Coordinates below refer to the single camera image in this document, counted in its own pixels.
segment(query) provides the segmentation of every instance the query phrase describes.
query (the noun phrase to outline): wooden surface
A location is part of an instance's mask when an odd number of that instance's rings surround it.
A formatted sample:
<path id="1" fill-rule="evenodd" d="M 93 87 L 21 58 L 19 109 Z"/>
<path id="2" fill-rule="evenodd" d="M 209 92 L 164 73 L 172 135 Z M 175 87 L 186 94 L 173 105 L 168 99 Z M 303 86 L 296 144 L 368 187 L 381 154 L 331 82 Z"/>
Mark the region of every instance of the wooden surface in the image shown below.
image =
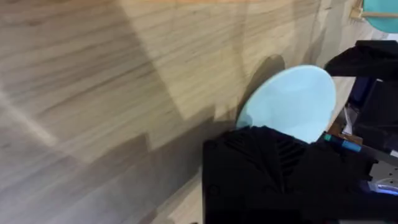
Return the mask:
<path id="1" fill-rule="evenodd" d="M 258 84 L 370 38 L 351 4 L 0 0 L 0 223 L 164 214 Z"/>

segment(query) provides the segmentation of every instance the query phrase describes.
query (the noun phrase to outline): light blue object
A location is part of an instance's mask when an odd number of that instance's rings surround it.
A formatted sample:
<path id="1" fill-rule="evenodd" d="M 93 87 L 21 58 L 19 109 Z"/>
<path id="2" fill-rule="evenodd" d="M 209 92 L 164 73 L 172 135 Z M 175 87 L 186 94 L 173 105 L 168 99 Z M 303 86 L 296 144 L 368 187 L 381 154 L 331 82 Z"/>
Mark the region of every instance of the light blue object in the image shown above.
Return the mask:
<path id="1" fill-rule="evenodd" d="M 398 13 L 398 0 L 364 0 L 365 12 Z M 378 30 L 387 33 L 398 33 L 398 18 L 367 17 L 366 20 Z"/>
<path id="2" fill-rule="evenodd" d="M 328 126 L 335 104 L 331 76 L 316 66 L 301 65 L 264 82 L 244 105 L 236 127 L 267 126 L 311 143 Z"/>

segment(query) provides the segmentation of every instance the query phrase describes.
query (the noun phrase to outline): light blue disc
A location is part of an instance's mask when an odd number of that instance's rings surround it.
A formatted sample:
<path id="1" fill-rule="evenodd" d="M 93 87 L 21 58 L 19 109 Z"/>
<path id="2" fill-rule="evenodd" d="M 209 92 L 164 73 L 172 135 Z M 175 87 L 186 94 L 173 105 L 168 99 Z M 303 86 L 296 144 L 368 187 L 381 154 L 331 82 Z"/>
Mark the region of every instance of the light blue disc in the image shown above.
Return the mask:
<path id="1" fill-rule="evenodd" d="M 335 104 L 331 76 L 316 66 L 301 65 L 264 82 L 244 105 L 236 127 L 268 126 L 311 143 L 328 126 Z"/>

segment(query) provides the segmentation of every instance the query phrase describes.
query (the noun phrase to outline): black cloth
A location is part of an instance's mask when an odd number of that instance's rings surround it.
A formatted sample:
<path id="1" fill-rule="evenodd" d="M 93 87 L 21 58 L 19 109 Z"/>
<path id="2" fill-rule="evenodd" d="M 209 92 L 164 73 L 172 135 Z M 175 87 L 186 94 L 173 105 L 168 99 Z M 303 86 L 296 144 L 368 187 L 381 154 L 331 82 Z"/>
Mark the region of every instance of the black cloth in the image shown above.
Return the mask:
<path id="1" fill-rule="evenodd" d="M 325 66 L 331 76 L 398 80 L 398 43 L 394 40 L 359 40 L 354 47 Z"/>

